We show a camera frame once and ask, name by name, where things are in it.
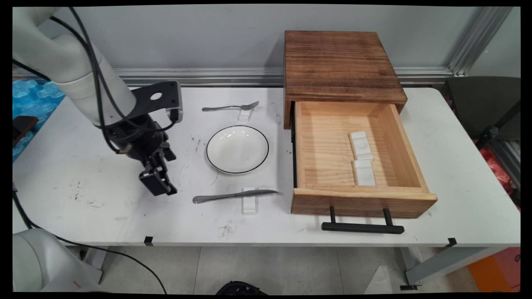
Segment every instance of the white table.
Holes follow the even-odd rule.
[[[440,93],[431,88],[405,92],[408,102],[401,119],[438,202],[417,219],[394,219],[405,228],[401,235],[322,231],[328,216],[290,214],[293,154],[290,131],[282,128],[282,88],[182,89],[184,119],[168,131],[177,155],[167,162],[170,180],[179,190],[176,195],[152,196],[138,180],[142,164],[112,153],[101,132],[68,99],[14,163],[13,181],[33,222],[91,245],[144,245],[145,237],[152,236],[154,245],[180,246],[444,247],[455,238],[453,248],[477,247],[459,261],[520,246],[519,211]],[[237,110],[202,112],[201,107],[254,101],[260,105],[244,124],[264,133],[269,156],[248,175],[218,173],[206,159],[206,143],[218,130],[242,122]],[[164,111],[152,117],[162,126],[169,123]],[[253,216],[242,215],[240,198],[192,203],[196,195],[238,192],[242,187],[276,189],[281,195],[261,196],[259,213]],[[385,224],[383,218],[337,221]],[[13,233],[22,230],[13,204]],[[410,283],[419,283],[417,277]]]

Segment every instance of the drawer handle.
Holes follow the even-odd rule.
[[[389,209],[383,209],[386,225],[362,225],[355,223],[336,223],[334,206],[330,206],[331,222],[321,224],[321,230],[348,231],[348,232],[372,232],[374,234],[402,234],[404,227],[393,225]]]

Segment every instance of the table leg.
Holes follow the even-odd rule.
[[[108,249],[109,246],[100,246],[103,249]],[[89,248],[87,254],[83,259],[83,262],[86,264],[87,269],[90,272],[90,275],[93,277],[94,281],[100,283],[103,276],[102,265],[105,260],[107,251],[98,250],[94,248]]]
[[[420,264],[414,265],[416,261],[419,261],[419,255],[416,256],[414,254],[414,257],[412,257],[411,252],[413,249],[402,248],[403,258],[408,269],[405,272],[406,281],[408,281],[409,285],[420,286],[430,279],[447,275],[504,249],[503,247],[455,246],[443,250]]]

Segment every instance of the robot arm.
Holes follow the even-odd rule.
[[[72,35],[63,34],[51,39],[38,29],[55,11],[55,7],[13,8],[13,58],[50,77],[92,124],[100,126],[94,73],[85,48]],[[140,173],[139,179],[153,195],[177,193],[164,163],[165,159],[172,161],[176,156],[167,142],[168,135],[148,113],[166,109],[172,123],[180,122],[179,83],[160,82],[132,92],[94,45],[93,49],[109,92],[127,118],[122,118],[107,93],[101,92],[104,129],[109,140],[118,148],[126,149],[123,152],[128,157],[144,165],[145,170]],[[157,101],[151,101],[149,98],[155,93],[162,93],[162,96]]]
[[[62,34],[51,39],[37,27],[55,11],[55,7],[13,8],[13,58],[50,77],[78,109],[99,126],[94,76],[85,49],[72,35]],[[137,103],[135,96],[94,45],[93,48],[117,106],[127,115]],[[105,93],[102,93],[102,107],[105,124],[121,120]]]

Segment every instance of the white plate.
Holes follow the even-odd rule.
[[[248,126],[232,126],[221,129],[207,144],[207,159],[217,169],[241,174],[259,167],[270,146],[266,137]]]

